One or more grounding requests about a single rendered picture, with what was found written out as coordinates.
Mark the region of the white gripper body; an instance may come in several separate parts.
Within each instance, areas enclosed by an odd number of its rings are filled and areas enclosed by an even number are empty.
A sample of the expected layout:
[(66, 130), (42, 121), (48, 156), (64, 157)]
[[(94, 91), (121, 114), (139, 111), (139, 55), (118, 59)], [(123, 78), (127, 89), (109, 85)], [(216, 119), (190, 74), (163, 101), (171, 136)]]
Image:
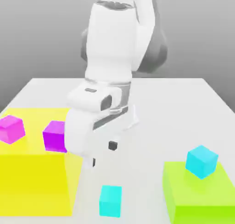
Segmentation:
[(65, 121), (65, 148), (74, 155), (90, 157), (107, 149), (110, 141), (117, 143), (122, 134), (138, 122), (134, 104), (119, 112), (70, 109)]

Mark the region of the small purple cube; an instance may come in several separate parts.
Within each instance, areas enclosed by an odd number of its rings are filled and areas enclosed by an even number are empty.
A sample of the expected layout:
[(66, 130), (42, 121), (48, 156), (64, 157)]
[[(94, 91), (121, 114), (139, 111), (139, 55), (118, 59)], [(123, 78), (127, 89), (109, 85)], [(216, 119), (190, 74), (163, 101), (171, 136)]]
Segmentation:
[(67, 153), (64, 142), (64, 121), (51, 121), (43, 131), (46, 151)]

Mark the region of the small turquoise cube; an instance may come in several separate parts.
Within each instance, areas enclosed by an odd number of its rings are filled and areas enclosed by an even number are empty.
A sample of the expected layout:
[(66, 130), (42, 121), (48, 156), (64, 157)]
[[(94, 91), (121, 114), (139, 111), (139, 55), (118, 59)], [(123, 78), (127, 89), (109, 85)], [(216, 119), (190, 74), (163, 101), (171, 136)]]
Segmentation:
[(103, 185), (99, 198), (99, 215), (106, 217), (121, 216), (122, 187)]

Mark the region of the small pink cube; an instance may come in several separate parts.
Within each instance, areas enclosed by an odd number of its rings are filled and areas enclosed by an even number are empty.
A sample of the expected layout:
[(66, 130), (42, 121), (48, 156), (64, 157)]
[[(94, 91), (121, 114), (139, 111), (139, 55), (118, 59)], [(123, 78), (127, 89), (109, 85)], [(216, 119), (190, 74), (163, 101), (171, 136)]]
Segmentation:
[(12, 115), (0, 119), (0, 141), (12, 144), (25, 136), (23, 120)]

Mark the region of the small sky blue cube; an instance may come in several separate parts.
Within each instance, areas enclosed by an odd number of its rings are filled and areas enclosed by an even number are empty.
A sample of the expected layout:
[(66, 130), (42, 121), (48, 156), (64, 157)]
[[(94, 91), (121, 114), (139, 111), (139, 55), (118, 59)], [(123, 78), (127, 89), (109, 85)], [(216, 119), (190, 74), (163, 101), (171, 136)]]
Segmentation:
[(218, 154), (200, 145), (188, 152), (185, 168), (203, 180), (214, 173), (217, 161)]

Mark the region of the large yellow box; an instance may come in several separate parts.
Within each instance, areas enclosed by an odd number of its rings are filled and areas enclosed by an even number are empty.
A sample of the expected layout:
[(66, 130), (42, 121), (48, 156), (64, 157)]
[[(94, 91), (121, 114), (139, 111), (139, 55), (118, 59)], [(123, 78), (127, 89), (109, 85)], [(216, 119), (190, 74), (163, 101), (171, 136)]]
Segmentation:
[(0, 141), (0, 216), (71, 216), (82, 158), (46, 151), (43, 131), (65, 121), (67, 108), (9, 108), (0, 116), (23, 120), (25, 136)]

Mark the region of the large lime green box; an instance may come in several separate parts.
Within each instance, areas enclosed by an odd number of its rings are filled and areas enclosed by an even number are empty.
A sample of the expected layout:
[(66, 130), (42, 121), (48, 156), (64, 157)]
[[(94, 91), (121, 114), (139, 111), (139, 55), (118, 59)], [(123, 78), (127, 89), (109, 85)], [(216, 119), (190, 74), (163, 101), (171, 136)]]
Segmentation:
[(162, 186), (170, 224), (235, 224), (235, 187), (220, 162), (203, 180), (185, 162), (165, 162)]

